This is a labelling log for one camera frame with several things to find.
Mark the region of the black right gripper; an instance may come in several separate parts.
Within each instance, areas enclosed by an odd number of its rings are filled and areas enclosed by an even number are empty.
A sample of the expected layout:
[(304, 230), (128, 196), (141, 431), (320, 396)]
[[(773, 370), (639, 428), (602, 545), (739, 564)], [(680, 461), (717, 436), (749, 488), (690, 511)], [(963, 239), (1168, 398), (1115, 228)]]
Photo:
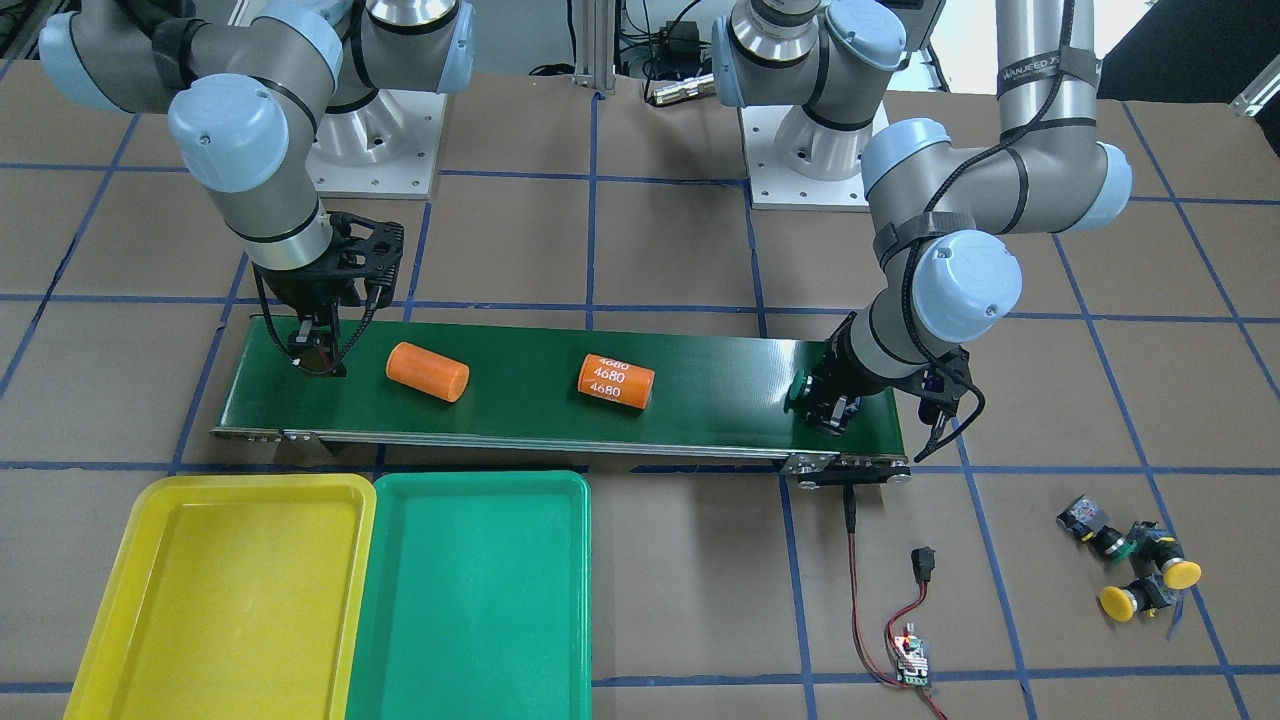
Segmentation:
[(298, 327), (288, 334), (291, 363), (312, 369), (315, 346), (320, 351), (320, 377), (347, 375), (346, 350), (340, 342), (338, 307), (364, 310), (360, 325), (347, 340), (352, 346), (369, 327), (375, 311), (388, 307), (396, 288), (404, 250), (404, 227), (396, 222), (372, 222), (347, 211), (334, 211), (333, 240), (308, 265), (273, 270), (253, 264), (259, 301), (271, 341), (283, 342), (266, 302), (266, 291), (294, 309)]

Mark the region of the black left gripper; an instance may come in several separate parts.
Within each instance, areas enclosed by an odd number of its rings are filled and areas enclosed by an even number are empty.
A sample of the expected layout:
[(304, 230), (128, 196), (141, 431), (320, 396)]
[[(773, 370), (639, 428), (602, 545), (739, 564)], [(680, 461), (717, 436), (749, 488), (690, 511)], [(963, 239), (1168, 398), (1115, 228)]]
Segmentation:
[[(791, 413), (803, 419), (826, 419), (826, 430), (842, 436), (858, 415), (861, 397), (877, 395), (891, 380), (906, 375), (906, 360), (879, 340), (873, 320), (873, 313), (850, 313), (840, 323), (819, 363), (810, 373), (795, 374), (790, 384)], [(829, 378), (851, 397), (840, 395), (831, 402)]]

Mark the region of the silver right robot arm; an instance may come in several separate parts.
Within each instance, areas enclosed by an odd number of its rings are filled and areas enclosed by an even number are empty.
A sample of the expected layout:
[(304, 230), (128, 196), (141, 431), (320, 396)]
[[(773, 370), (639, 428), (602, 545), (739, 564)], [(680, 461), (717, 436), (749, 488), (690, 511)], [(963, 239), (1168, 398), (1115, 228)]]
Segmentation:
[(424, 199), (444, 101), (468, 87), (468, 1), (84, 1), (38, 33), (70, 100), (165, 117), (188, 172), (244, 243), (268, 333), (303, 374), (342, 377), (390, 304), (404, 228), (325, 197)]

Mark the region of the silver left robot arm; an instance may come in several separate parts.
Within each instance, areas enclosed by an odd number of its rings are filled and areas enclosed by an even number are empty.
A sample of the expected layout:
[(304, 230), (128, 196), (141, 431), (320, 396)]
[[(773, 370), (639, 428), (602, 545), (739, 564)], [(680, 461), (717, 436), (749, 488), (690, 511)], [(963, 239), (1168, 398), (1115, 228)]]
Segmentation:
[(823, 181), (858, 172), (876, 228), (887, 286), (792, 383), (806, 424), (840, 434), (864, 397), (893, 387), (940, 433), (977, 391), (965, 343), (1021, 293), (1004, 237), (1094, 229), (1125, 208), (1132, 168), (1096, 129), (1093, 14), (1089, 1), (998, 3), (1001, 131), (987, 149), (959, 147), (928, 118), (873, 131), (911, 51), (888, 3), (739, 1), (716, 19), (719, 100), (787, 106), (787, 164)]

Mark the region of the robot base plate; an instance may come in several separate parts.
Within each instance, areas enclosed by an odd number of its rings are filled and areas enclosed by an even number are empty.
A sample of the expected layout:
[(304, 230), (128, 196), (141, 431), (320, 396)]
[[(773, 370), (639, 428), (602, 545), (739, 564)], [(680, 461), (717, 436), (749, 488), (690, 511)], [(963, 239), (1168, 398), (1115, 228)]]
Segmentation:
[(888, 126), (884, 106), (869, 126), (851, 132), (815, 126), (791, 105), (742, 108), (739, 117), (754, 208), (869, 211), (861, 151)]
[(449, 99), (381, 90), (365, 104), (329, 108), (306, 160), (317, 192), (325, 199), (429, 200)]

